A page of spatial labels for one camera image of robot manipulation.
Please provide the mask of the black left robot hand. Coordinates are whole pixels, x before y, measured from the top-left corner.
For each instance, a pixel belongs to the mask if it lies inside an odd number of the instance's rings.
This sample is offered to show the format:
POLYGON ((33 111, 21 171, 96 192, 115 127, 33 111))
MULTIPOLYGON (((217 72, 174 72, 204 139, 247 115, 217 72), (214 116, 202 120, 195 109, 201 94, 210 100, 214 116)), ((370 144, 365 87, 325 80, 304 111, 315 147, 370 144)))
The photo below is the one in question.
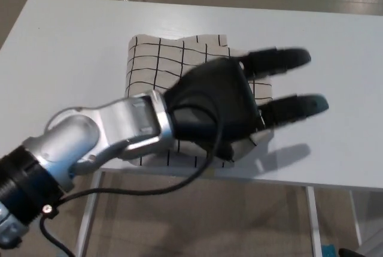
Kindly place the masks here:
POLYGON ((196 104, 218 113, 223 123, 221 144, 216 157, 231 161, 232 143, 250 135, 305 120, 329 109, 319 94, 292 95, 271 100, 255 98, 249 81, 283 74, 304 66, 311 56, 303 48, 271 48, 243 56, 218 58, 198 65, 164 93, 166 105, 196 104))

